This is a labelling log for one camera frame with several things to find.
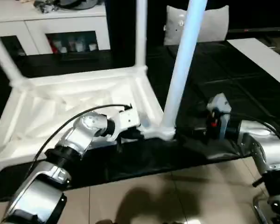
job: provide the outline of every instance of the black cloth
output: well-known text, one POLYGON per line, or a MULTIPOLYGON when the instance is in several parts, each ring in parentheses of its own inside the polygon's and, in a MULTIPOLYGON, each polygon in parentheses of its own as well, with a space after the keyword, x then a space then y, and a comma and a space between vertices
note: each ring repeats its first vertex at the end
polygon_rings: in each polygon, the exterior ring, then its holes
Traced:
MULTIPOLYGON (((149 48, 147 76, 164 108, 175 63, 177 47, 149 48)), ((16 58, 27 77, 61 75, 74 72, 127 67, 133 57, 113 55, 110 51, 88 56, 39 55, 16 58)), ((10 88, 0 70, 0 115, 10 88)), ((178 113, 177 130, 201 124, 197 113, 217 93, 224 92, 234 112, 265 119, 280 126, 280 84, 227 42, 200 43, 186 83, 178 113)), ((210 141, 207 145, 187 138, 170 142, 160 139, 140 140, 123 145, 122 153, 115 146, 88 151, 73 175, 72 188, 113 182, 136 176, 155 174, 203 164, 247 157, 232 141, 210 141)), ((0 172, 0 201, 9 200, 19 187, 29 164, 5 168, 0 172)))

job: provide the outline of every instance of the white shelf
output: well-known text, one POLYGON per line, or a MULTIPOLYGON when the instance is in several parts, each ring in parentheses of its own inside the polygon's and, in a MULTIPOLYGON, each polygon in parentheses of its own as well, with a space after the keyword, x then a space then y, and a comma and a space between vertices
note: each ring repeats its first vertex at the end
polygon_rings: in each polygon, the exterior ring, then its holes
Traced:
POLYGON ((97 5, 80 11, 58 10, 57 12, 42 14, 33 6, 32 2, 20 3, 16 0, 0 0, 0 22, 92 16, 106 16, 105 5, 97 5))

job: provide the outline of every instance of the tile floor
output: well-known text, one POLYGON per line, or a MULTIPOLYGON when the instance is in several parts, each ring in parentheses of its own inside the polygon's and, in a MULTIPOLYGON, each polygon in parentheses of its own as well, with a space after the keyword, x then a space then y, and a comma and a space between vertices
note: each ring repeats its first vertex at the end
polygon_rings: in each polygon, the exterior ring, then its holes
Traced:
MULTIPOLYGON (((257 224, 252 158, 66 191, 58 224, 257 224)), ((7 203, 0 203, 0 220, 7 203)))

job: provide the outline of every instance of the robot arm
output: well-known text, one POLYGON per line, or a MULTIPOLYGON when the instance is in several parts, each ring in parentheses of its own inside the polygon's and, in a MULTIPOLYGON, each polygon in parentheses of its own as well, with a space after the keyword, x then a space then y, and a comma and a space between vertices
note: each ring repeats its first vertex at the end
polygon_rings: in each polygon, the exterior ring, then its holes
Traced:
MULTIPOLYGON (((253 186, 256 187, 264 182, 269 194, 267 203, 276 214, 272 222, 280 224, 280 136, 277 136, 274 127, 267 123, 241 120, 239 116, 236 117, 236 114, 233 117, 231 107, 222 93, 216 95, 208 103, 207 109, 210 115, 206 122, 206 132, 204 132, 206 137, 230 139, 240 147, 251 151, 261 175, 253 186)), ((259 221, 268 224, 257 198, 253 200, 253 204, 259 221)))
POLYGON ((94 137, 116 140, 121 132, 140 125, 135 109, 118 113, 111 119, 89 112, 79 117, 72 128, 22 183, 5 213, 2 223, 56 224, 66 204, 63 190, 71 182, 73 168, 81 161, 94 137))

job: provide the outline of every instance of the glass cabinet door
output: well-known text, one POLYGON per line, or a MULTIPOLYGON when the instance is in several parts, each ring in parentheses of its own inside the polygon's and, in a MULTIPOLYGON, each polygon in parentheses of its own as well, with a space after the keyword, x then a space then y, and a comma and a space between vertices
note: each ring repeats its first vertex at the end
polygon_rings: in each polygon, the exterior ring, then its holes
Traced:
POLYGON ((98 50, 95 31, 46 34, 53 54, 98 50))
POLYGON ((24 56, 26 55, 23 47, 21 46, 17 36, 1 36, 3 45, 10 54, 10 56, 24 56))

